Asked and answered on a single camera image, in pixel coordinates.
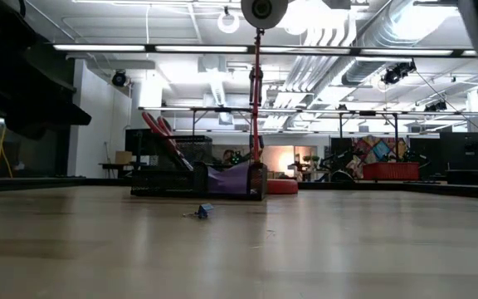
desk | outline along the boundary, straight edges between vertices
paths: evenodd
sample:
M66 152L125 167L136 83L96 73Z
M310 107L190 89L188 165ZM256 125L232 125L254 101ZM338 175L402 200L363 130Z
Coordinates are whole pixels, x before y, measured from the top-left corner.
M106 170L107 173L108 173L108 179L112 179L111 178L111 175L110 175L110 171L112 171L112 173L114 172L114 170L117 170L117 177L115 175L114 178L115 179L119 179L119 178L122 178L126 175L126 171L124 170L124 167L133 167L132 164L108 164L108 163L99 163L99 165L102 166L103 170Z

red pole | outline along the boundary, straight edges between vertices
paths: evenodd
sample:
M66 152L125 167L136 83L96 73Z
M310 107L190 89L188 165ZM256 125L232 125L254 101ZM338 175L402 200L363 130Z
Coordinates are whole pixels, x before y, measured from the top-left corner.
M256 32L256 71L254 77L254 107L252 108L252 125L254 126L254 161L259 162L259 135L257 132L257 113L259 103L259 52L261 45L261 30Z

red cushion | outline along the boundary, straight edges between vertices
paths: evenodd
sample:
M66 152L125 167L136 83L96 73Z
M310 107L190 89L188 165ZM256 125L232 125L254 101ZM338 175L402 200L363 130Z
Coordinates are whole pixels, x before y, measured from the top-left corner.
M298 182L293 179L269 179L266 188L267 194L297 194Z

ceiling light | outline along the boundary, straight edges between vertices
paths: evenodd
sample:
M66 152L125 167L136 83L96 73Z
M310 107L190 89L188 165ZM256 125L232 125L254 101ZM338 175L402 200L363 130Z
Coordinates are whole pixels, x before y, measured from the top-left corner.
M151 5L151 4L169 4L177 5L186 3L193 3L193 0L161 0L161 1L149 1L149 0L72 0L75 3L94 3L94 4L113 4L113 5Z
M352 4L351 11L352 12L362 12L370 8L370 4L368 3L359 3L359 4Z
M363 49L361 55L450 56L453 50L422 49Z
M274 112L274 113L296 113L296 109L259 109L259 112Z
M224 17L232 17L233 21L232 24L230 25L225 25L224 24ZM227 10L227 7L225 7L225 12L222 12L219 15L219 18L217 19L217 26L219 27L219 30L221 30L224 33L232 34L239 29L239 14L237 12L229 12Z
M213 133L246 133L243 130L207 130L207 132L213 132Z
M248 47L228 47L228 46L156 46L158 52L240 52L246 53Z
M397 58L397 57L355 57L356 61L365 61L365 62L374 62L374 61L384 61L384 62L411 62L412 58Z
M304 110L307 113L349 113L349 110Z
M191 111L187 107L139 107L140 110L146 111Z
M193 130L190 129L173 129L174 132L193 132ZM195 130L195 132L207 132L207 130Z
M267 54L276 53L296 53L296 54L329 54L329 55L348 55L349 49L346 48L322 48L322 47L261 47L260 51Z
M54 45L58 51L97 51L97 52L121 52L121 51L142 51L145 52L145 46L142 45Z
M467 50L462 53L463 56L473 56L477 57L477 51Z

fluorescent light fixture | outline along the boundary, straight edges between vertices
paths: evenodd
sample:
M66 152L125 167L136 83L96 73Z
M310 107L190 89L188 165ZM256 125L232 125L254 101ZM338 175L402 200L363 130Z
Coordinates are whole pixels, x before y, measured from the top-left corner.
M191 111L187 107L139 107L140 110L146 111Z
M356 61L391 61L391 62L412 62L411 58L396 57L355 57Z
M207 130L207 132L211 133L246 133L242 130Z
M156 46L158 52L240 52L246 53L248 47L239 46Z
M323 48L323 47L261 47L261 53L297 53L297 54L330 54L330 55L348 55L349 49L345 48Z
M273 113L296 113L298 110L296 109L259 109L259 112L273 112Z
M435 49L363 49L361 55L450 56L453 50Z
M160 1L149 1L149 0L73 0L75 3L93 3L93 4L113 4L113 5L150 5L150 4L169 4L169 5L178 5L178 4L187 4L193 3L192 0L160 0Z
M122 52L122 51L141 51L145 52L143 45L86 45L86 44L68 44L54 45L58 51L98 51L98 52Z
M307 113L331 113L331 114L349 113L348 110L304 110L304 112L307 112Z
M191 129L173 129L173 131L174 132L189 132L189 133L193 132L193 130ZM198 133L207 132L207 130L195 130L195 132L198 132Z
M463 56L477 57L477 51L473 51L473 50L464 51L464 53L462 53L462 55Z

